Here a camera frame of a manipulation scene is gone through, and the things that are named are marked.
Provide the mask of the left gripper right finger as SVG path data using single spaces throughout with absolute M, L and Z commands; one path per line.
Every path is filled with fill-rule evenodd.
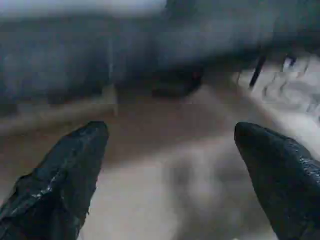
M 258 201 L 280 240 L 320 238 L 320 163 L 294 139 L 238 122 L 234 140 Z

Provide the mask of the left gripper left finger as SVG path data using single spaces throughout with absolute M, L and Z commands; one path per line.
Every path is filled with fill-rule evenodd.
M 63 136 L 0 208 L 3 240 L 76 240 L 86 222 L 109 139 L 91 121 Z

